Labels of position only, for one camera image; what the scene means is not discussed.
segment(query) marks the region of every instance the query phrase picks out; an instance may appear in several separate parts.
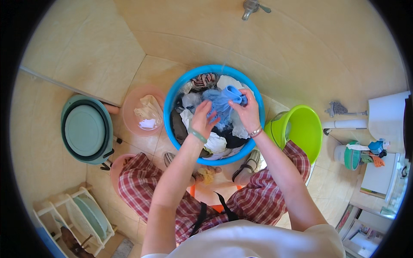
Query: green bucket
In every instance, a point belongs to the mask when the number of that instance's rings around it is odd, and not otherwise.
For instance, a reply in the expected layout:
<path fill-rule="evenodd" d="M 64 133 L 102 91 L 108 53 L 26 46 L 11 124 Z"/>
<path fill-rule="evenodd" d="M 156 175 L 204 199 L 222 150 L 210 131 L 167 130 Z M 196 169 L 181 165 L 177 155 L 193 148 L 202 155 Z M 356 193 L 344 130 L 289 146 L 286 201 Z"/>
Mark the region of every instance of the green bucket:
<path fill-rule="evenodd" d="M 288 138 L 307 154 L 310 164 L 313 165 L 323 143 L 323 129 L 317 113 L 309 106 L 298 105 L 288 112 L 280 113 L 280 116 L 277 115 L 269 121 L 264 127 L 264 132 L 278 147 L 284 149 L 287 143 L 285 132 L 289 122 L 291 131 Z"/>

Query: person's right hand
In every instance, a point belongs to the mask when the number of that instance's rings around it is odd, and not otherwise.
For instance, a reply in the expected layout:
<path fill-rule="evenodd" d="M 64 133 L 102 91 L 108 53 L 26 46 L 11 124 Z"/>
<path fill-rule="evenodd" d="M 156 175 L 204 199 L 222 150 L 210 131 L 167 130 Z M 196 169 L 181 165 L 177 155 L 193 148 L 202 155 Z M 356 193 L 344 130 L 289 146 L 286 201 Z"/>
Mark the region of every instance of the person's right hand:
<path fill-rule="evenodd" d="M 232 100 L 228 101 L 228 104 L 236 112 L 238 112 L 241 122 L 247 132 L 252 133 L 254 130 L 257 130 L 261 126 L 259 122 L 258 103 L 250 90 L 241 89 L 240 92 L 247 97 L 247 105 L 243 107 L 237 103 L 234 103 Z"/>

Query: white cloth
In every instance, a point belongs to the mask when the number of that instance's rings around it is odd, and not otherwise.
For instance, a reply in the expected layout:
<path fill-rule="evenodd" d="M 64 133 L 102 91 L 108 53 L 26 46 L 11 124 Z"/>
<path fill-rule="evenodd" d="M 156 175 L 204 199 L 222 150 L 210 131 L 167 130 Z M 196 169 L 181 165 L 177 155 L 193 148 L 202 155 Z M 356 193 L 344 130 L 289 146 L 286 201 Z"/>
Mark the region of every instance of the white cloth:
<path fill-rule="evenodd" d="M 182 93 L 183 94 L 188 94 L 189 93 L 189 91 L 192 89 L 194 87 L 194 84 L 192 83 L 192 81 L 189 81 L 189 82 L 187 82 L 187 83 L 185 83 L 183 86 L 182 86 Z"/>
<path fill-rule="evenodd" d="M 235 220 L 188 238 L 170 254 L 149 254 L 142 258 L 177 257 L 344 258 L 345 251 L 331 225 L 316 225 L 300 232 Z"/>
<path fill-rule="evenodd" d="M 245 129 L 244 125 L 241 122 L 240 116 L 238 112 L 235 110 L 231 113 L 231 120 L 233 122 L 233 132 L 232 135 L 242 139 L 248 139 L 249 135 L 247 130 Z"/>
<path fill-rule="evenodd" d="M 237 88 L 237 90 L 243 89 L 244 87 L 241 85 L 241 83 L 237 80 L 235 80 L 234 78 L 232 78 L 231 76 L 227 76 L 227 75 L 221 75 L 219 77 L 218 82 L 216 83 L 216 86 L 223 90 L 225 89 L 228 85 L 232 85 L 235 88 Z"/>
<path fill-rule="evenodd" d="M 204 149 L 213 154 L 221 153 L 225 151 L 227 146 L 227 140 L 218 134 L 211 132 L 208 137 L 207 143 L 204 144 Z"/>
<path fill-rule="evenodd" d="M 182 106 L 186 109 L 188 107 L 194 107 L 194 110 L 201 104 L 202 99 L 200 94 L 188 93 L 182 97 Z"/>
<path fill-rule="evenodd" d="M 194 116 L 191 111 L 188 109 L 185 109 L 180 113 L 180 116 L 182 118 L 182 122 L 186 127 L 186 130 L 189 128 L 189 123 L 192 120 L 192 117 Z M 218 136 L 218 134 L 211 132 L 209 135 L 209 138 L 207 140 L 207 143 L 204 144 L 204 148 L 207 151 L 211 151 L 212 153 L 220 153 L 225 151 L 225 147 L 227 146 L 227 140 L 224 137 Z"/>
<path fill-rule="evenodd" d="M 140 99 L 142 108 L 136 108 L 133 111 L 140 118 L 139 126 L 145 130 L 152 130 L 163 123 L 164 113 L 157 100 L 152 95 L 146 95 Z"/>
<path fill-rule="evenodd" d="M 213 154 L 211 157 L 208 158 L 203 158 L 206 160 L 217 160 L 217 159 L 225 159 L 231 156 L 234 156 L 235 154 L 238 154 L 241 149 L 244 147 L 244 145 L 238 147 L 238 148 L 233 148 L 233 149 L 228 149 L 225 148 L 225 150 L 221 153 Z"/>
<path fill-rule="evenodd" d="M 346 147 L 349 148 L 349 149 L 355 149 L 357 151 L 369 151 L 370 150 L 369 147 L 363 146 L 363 145 L 360 145 L 360 144 L 350 145 L 350 144 L 347 143 Z"/>

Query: blue cloth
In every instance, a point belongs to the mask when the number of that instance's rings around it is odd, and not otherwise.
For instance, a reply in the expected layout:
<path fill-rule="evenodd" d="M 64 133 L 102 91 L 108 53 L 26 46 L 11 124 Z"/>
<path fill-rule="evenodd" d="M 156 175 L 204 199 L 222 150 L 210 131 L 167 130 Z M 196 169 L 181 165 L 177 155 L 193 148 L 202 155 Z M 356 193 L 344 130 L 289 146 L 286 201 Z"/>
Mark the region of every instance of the blue cloth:
<path fill-rule="evenodd" d="M 216 125 L 218 130 L 222 131 L 230 122 L 230 116 L 234 110 L 228 101 L 232 100 L 234 103 L 245 106 L 247 104 L 247 97 L 232 85 L 228 85 L 221 92 L 218 90 L 206 90 L 202 93 L 203 100 L 212 101 L 212 110 L 208 114 L 208 117 L 212 112 L 216 111 L 217 115 L 212 119 L 214 121 L 218 117 L 221 117 L 221 121 Z"/>

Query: plaid pants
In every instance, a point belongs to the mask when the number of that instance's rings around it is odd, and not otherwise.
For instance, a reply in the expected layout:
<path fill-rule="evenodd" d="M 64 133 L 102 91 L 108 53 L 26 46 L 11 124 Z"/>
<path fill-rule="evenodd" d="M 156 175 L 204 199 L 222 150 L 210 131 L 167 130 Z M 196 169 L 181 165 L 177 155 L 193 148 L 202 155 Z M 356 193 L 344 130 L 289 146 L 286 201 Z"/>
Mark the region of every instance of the plaid pants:
<path fill-rule="evenodd" d="M 297 167 L 304 182 L 310 174 L 307 155 L 295 143 L 289 141 L 283 152 Z M 122 199 L 145 221 L 148 220 L 151 199 L 163 171 L 157 168 L 144 153 L 139 153 L 123 168 L 119 175 L 119 193 Z M 287 212 L 280 188 L 267 168 L 251 176 L 250 182 L 236 191 L 226 202 L 228 208 L 254 223 L 275 225 Z M 185 192 L 176 209 L 175 234 L 177 243 L 191 234 L 201 210 L 201 203 Z M 228 222 L 225 211 L 218 213 L 207 206 L 206 218 L 197 233 Z"/>

